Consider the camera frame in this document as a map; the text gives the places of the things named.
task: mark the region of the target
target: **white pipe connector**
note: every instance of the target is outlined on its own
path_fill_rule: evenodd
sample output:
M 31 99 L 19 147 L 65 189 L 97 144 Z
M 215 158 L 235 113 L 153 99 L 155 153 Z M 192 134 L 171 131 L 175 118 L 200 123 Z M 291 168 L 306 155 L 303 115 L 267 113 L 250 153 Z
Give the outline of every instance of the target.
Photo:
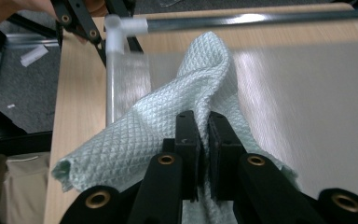
M 127 37 L 147 34 L 145 18 L 120 18 L 118 15 L 105 17 L 106 54 L 124 53 L 124 41 Z

